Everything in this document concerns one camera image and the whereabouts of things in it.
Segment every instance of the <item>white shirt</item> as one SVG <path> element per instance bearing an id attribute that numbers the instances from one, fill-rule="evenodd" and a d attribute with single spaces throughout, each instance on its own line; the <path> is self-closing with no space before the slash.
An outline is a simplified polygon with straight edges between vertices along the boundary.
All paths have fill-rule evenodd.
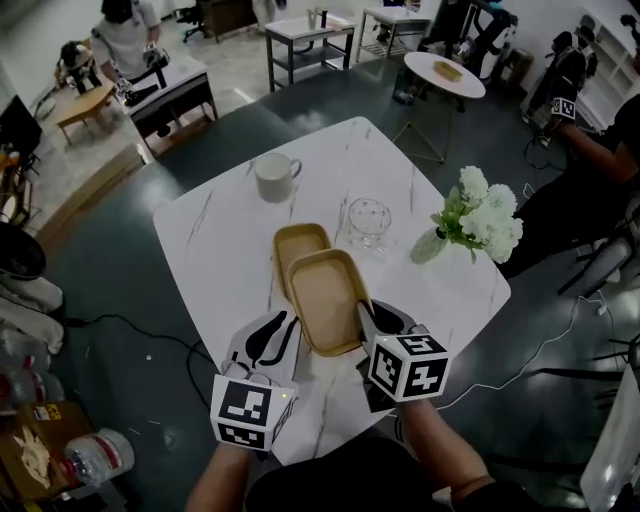
<path id="1" fill-rule="evenodd" d="M 103 19 L 96 25 L 96 30 L 109 46 L 102 39 L 91 36 L 91 49 L 98 66 L 106 64 L 113 57 L 122 77 L 129 80 L 147 71 L 143 54 L 149 29 L 160 25 L 160 19 L 151 4 L 140 2 L 132 7 L 133 16 L 122 24 Z"/>

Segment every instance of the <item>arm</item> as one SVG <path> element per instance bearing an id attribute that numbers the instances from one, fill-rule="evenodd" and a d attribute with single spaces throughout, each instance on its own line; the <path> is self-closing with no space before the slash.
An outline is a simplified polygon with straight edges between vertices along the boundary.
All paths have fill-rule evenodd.
<path id="1" fill-rule="evenodd" d="M 480 455 L 445 423 L 428 400 L 402 404 L 400 416 L 418 460 L 436 485 L 451 487 L 454 504 L 493 483 Z"/>
<path id="2" fill-rule="evenodd" d="M 216 448 L 187 502 L 187 512 L 240 512 L 251 452 L 228 444 Z"/>
<path id="3" fill-rule="evenodd" d="M 575 125 L 562 124 L 556 132 L 569 142 L 579 156 L 591 162 L 598 171 L 616 183 L 624 183 L 638 172 L 638 163 L 624 142 L 613 153 Z"/>

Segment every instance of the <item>glass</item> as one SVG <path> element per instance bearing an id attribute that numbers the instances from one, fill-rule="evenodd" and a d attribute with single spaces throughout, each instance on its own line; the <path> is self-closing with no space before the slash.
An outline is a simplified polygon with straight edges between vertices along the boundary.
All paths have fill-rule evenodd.
<path id="1" fill-rule="evenodd" d="M 391 226 L 391 212 L 375 199 L 356 199 L 347 212 L 347 238 L 351 245 L 377 247 Z"/>

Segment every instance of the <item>black cable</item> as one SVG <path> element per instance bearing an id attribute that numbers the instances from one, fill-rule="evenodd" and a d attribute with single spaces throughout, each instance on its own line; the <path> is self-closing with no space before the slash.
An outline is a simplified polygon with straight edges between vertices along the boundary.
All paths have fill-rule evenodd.
<path id="1" fill-rule="evenodd" d="M 196 379 L 193 377 L 193 373 L 191 372 L 191 356 L 193 354 L 196 354 L 196 353 L 199 354 L 200 353 L 200 352 L 198 352 L 196 350 L 196 347 L 200 343 L 202 343 L 202 340 L 196 341 L 193 345 L 191 345 L 189 347 L 189 353 L 187 354 L 187 373 L 189 374 L 189 380 L 191 380 L 191 384 L 193 385 L 194 389 L 198 393 L 198 397 L 200 398 L 200 401 L 207 408 L 207 411 L 211 411 L 211 407 L 209 406 L 209 402 L 207 402 L 207 400 L 204 398 L 204 395 L 200 391 L 200 388 L 198 387 L 198 384 L 196 384 Z"/>
<path id="2" fill-rule="evenodd" d="M 129 320 L 128 318 L 126 318 L 126 317 L 124 317 L 122 315 L 116 315 L 116 314 L 100 315 L 99 317 L 94 318 L 93 320 L 83 320 L 82 318 L 67 318 L 64 321 L 64 324 L 67 327 L 71 327 L 71 328 L 84 328 L 84 327 L 88 327 L 89 325 L 92 325 L 92 324 L 95 324 L 97 322 L 100 322 L 101 320 L 105 320 L 107 318 L 117 318 L 118 320 L 121 320 L 124 323 L 126 323 L 129 327 L 131 327 L 138 334 L 142 334 L 143 336 L 148 336 L 149 338 L 165 339 L 165 340 L 175 341 L 177 343 L 180 343 L 180 345 L 182 345 L 183 347 L 189 349 L 189 351 L 191 351 L 191 349 L 193 347 L 193 345 L 189 346 L 188 343 L 184 342 L 180 338 L 176 338 L 175 336 L 170 336 L 168 334 L 153 334 L 153 333 L 145 331 L 144 329 L 140 329 L 131 320 Z M 206 359 L 210 363 L 213 363 L 213 359 L 211 359 L 211 357 L 209 357 L 207 354 L 203 354 L 199 350 L 195 350 L 195 349 L 194 349 L 194 351 L 195 351 L 196 354 L 198 354 L 203 359 Z"/>

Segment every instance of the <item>white shelf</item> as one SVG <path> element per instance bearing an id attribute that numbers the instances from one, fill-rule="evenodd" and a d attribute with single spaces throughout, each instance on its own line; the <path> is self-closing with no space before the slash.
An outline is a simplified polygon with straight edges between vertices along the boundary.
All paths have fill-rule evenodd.
<path id="1" fill-rule="evenodd" d="M 613 122 L 620 107 L 640 88 L 640 76 L 632 64 L 635 43 L 630 42 L 631 33 L 603 3 L 585 6 L 585 13 L 596 22 L 593 50 L 598 68 L 578 98 L 578 111 L 600 129 Z"/>

